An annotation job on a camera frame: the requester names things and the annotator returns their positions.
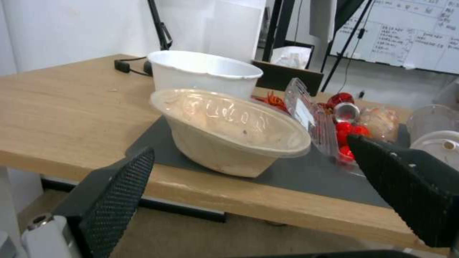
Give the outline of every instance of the black cable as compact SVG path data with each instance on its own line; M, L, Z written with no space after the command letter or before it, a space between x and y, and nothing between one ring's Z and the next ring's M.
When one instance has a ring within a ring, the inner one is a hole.
M357 44L355 44L355 47L354 47L354 50L352 51L352 54L351 54L351 57L349 57L349 60L347 61L347 65L346 65L346 70L344 72L344 82L343 82L343 85L341 86L341 88L338 90L338 93L341 92L341 90L344 88L344 86L346 85L346 82L347 82L347 69L349 68L349 65L351 64L351 61L352 61L352 56L354 56L354 52L355 50L357 49L357 46L358 46L358 43L360 42L360 39L357 40Z
M150 74L142 73L142 72L139 72L139 71L131 69L131 65L128 63L130 61L136 61L136 60L141 60L141 59L145 59L145 58L146 58L146 56L136 57L136 58L129 58L129 59L117 59L117 60L114 61L115 69L118 70L118 71L121 71L123 73L133 72L133 73L140 74L140 75L143 75L143 76L151 77Z
M374 5L375 5L375 2L371 3L370 8L368 9L367 18L365 19L364 25L362 26L362 28L360 29L360 31L359 31L359 33L358 33L358 36L357 36L357 43L355 44L355 47L354 47L354 49L352 50L351 55L348 56L349 61L347 61L346 70L345 70L345 72L344 72L344 82L343 82L343 85L341 86L341 88L338 90L338 93L340 93L340 92L342 91L342 89L344 89L344 86L346 86L346 82L347 82L347 70L349 69L349 65L351 64L352 57L354 56L355 50L357 49L357 46L358 46L358 44L359 44L359 42L360 42L360 39L364 36L364 33L365 33L365 26L367 25L368 18L370 17L371 9L373 9L373 6L374 6Z
M303 4L303 0L300 2L300 7L298 7L298 16L297 16L297 28L295 29L295 39L293 40L293 45L297 45L297 34L298 34L298 24L300 23L300 11L301 11L301 5Z
M135 71L135 70L132 70L132 69L130 69L130 71L133 72L133 73L136 73L136 74L143 75L143 76L151 77L151 75L149 75L149 74L147 74L147 73L138 72L138 71Z
M143 57L136 57L136 58L130 58L130 59L119 59L119 61L122 61L122 62L137 61L137 60L141 60L141 59L144 59L144 58L146 58L146 56L143 56Z

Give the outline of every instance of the plastic bowl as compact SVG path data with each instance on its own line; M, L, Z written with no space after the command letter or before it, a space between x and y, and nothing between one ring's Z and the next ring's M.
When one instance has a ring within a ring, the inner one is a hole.
M238 60L188 51L148 55L156 90L194 88L249 99L263 71Z
M192 89L154 92L150 103L167 119L177 148L221 173L257 177L279 157L307 153L309 133L274 109Z

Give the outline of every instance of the black pole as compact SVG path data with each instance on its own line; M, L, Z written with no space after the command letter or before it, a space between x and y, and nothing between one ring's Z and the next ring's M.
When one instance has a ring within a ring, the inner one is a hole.
M148 7L150 8L151 16L153 18L153 24L155 24L156 33L158 34L159 45L160 45L159 47L161 50L167 50L168 49L167 41L166 41L166 37L164 36L164 32L162 30L161 20L159 19L159 13L158 13L158 9L156 8L155 1L148 0L147 2L148 2Z
M324 61L322 62L322 67L320 68L321 73L324 72L325 64L327 63L327 57L330 54L332 45L333 45L333 40L327 45L327 52L325 53Z
M346 43L344 44L344 47L341 50L341 53L338 55L338 58L336 59L336 62L333 65L333 68L331 69L330 73L328 74L327 80L325 81L324 86L322 86L322 89L320 90L320 92L324 92L325 89L327 88L327 85L330 82L331 76L333 75L333 73L335 72L336 68L338 67L338 64L340 63L340 61L341 61L341 59L342 59L342 57L344 55L344 52L346 52L347 46L349 45L349 43L351 42L352 38L354 37L355 31L357 30L358 26L360 25L360 22L362 21L362 19L365 16L365 13L367 12L368 8L370 7L371 1L372 0L368 0L367 4L365 5L365 8L362 11L362 14L358 18L354 29L352 29L351 35L349 35L349 38L347 39Z
M279 21L277 22L276 33L274 35L273 48L285 46L285 38L287 37L288 25L290 24L290 17L293 11L295 1L285 0L279 14Z
M264 45L263 61L269 62L271 52L273 50L274 34L276 32L277 22L279 20L280 8L282 7L282 0L276 0L273 7L273 15L269 22L268 35L266 36L266 44Z

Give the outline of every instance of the wooden table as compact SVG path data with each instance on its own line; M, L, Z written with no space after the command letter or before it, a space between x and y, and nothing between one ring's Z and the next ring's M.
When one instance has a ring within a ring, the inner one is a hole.
M0 165L69 180L124 157L159 118L151 78L115 71L109 56L0 78ZM266 90L256 89L265 95ZM326 100L329 95L319 94ZM359 105L375 105L361 101ZM397 108L402 120L409 110ZM391 209L155 164L145 194L374 240L430 249Z

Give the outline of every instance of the power adapter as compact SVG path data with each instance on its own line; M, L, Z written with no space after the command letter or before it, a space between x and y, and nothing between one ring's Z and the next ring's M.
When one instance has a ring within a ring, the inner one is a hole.
M150 73L142 73L142 72L139 72L139 71L135 71L135 70L131 69L131 65L128 63L128 61L136 61L136 60L140 60L140 59L144 59L144 58L146 58L146 56L138 57L138 58L132 58L132 59L117 59L117 60L115 60L113 62L113 64L115 66L115 69L120 71L120 72L123 72L123 73L133 72L133 73L140 74L140 75L143 75L143 76L152 77L151 72Z

